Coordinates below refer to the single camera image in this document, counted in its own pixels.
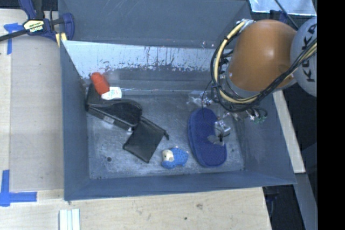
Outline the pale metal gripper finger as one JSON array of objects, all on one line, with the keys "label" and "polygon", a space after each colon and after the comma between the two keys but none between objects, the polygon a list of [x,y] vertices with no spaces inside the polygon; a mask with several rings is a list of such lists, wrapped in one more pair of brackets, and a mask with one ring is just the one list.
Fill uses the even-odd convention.
[{"label": "pale metal gripper finger", "polygon": [[225,138],[229,136],[231,127],[227,125],[223,120],[215,122],[215,134],[218,138]]},{"label": "pale metal gripper finger", "polygon": [[208,141],[214,145],[224,146],[225,141],[224,137],[222,135],[216,136],[216,135],[209,135],[207,137]]}]

